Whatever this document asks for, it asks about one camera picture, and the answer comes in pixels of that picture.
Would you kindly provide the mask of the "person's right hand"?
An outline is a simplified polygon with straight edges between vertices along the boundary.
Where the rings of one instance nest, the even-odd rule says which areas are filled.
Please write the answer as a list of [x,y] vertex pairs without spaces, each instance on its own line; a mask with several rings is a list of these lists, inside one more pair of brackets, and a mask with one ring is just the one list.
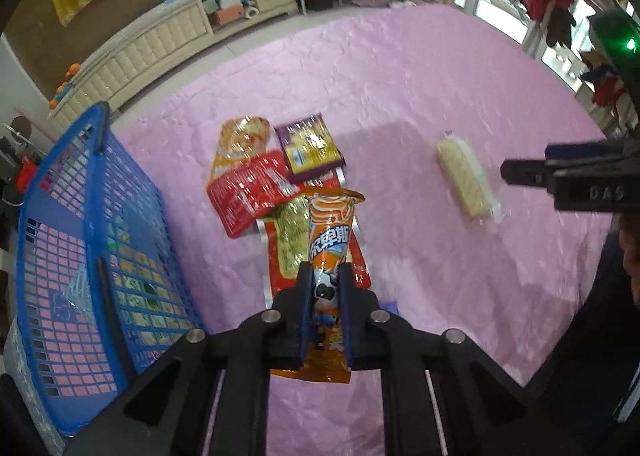
[[631,278],[631,294],[636,306],[640,305],[640,221],[638,215],[620,215],[620,248],[624,253],[624,268]]

